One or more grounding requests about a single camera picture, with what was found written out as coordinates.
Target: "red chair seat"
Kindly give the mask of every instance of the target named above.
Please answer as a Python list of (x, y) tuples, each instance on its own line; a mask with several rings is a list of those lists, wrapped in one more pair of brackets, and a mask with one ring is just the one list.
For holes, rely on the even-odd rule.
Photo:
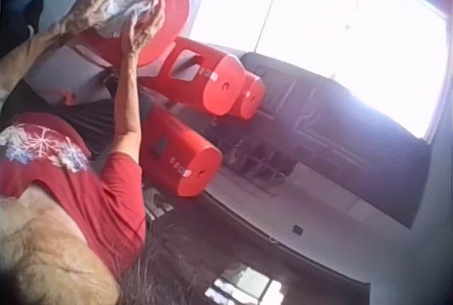
[[(159, 57), (173, 39), (182, 31), (189, 16), (189, 0), (165, 0), (165, 23), (155, 38), (142, 50), (138, 67), (145, 66)], [(81, 35), (81, 42), (105, 61), (119, 68), (122, 60), (120, 39), (105, 39), (92, 30)]]

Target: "white cloth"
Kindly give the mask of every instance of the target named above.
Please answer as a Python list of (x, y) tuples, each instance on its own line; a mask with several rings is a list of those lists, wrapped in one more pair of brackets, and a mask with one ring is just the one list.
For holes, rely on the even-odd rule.
[(108, 0), (103, 5), (105, 22), (94, 26), (94, 29), (102, 38), (117, 38), (132, 14), (135, 13), (140, 19), (154, 9), (155, 3), (154, 0)]

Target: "red t-shirt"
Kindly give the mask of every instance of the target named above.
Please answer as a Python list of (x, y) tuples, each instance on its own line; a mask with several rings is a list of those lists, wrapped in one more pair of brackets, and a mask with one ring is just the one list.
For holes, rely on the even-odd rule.
[(100, 175), (82, 138), (53, 115), (26, 113), (0, 133), (0, 193), (19, 198), (44, 185), (79, 225), (90, 249), (118, 276), (144, 244), (142, 170), (127, 154), (111, 153)]

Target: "floral print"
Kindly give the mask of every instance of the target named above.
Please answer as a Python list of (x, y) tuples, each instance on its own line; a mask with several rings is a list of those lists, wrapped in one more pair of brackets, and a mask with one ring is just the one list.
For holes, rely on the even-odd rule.
[(30, 125), (36, 132), (27, 132), (26, 125), (13, 125), (0, 133), (0, 146), (6, 146), (9, 161), (26, 165), (34, 160), (50, 160), (73, 173), (86, 170), (88, 159), (70, 138), (38, 125)]

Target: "dark object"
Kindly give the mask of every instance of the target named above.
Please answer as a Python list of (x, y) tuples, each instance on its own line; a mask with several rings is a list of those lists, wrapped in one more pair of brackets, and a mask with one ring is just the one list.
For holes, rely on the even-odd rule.
[(294, 225), (292, 227), (292, 233), (297, 234), (298, 236), (301, 236), (303, 232), (304, 229), (301, 226)]
[(39, 24), (42, 10), (44, 9), (44, 0), (31, 0), (23, 9), (25, 22), (31, 25), (35, 34), (39, 32)]

